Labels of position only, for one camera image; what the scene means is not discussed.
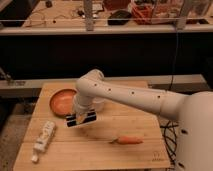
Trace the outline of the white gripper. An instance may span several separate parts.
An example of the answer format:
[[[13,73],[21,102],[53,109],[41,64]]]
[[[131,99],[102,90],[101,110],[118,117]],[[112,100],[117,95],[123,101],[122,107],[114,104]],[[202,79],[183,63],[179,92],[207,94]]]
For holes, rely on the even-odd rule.
[[[76,122],[77,123],[83,123],[85,118],[86,118],[86,114],[88,111],[90,110],[89,106],[83,106],[81,104],[79,104],[77,101],[73,102],[73,112],[76,114]]]

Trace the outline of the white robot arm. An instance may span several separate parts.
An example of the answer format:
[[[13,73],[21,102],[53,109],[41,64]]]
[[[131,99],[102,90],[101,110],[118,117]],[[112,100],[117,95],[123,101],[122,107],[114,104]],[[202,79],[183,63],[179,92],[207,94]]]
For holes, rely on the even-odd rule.
[[[76,82],[73,110],[86,114],[96,97],[109,99],[179,124],[175,171],[213,171],[213,92],[185,95],[168,90],[107,83],[94,69]]]

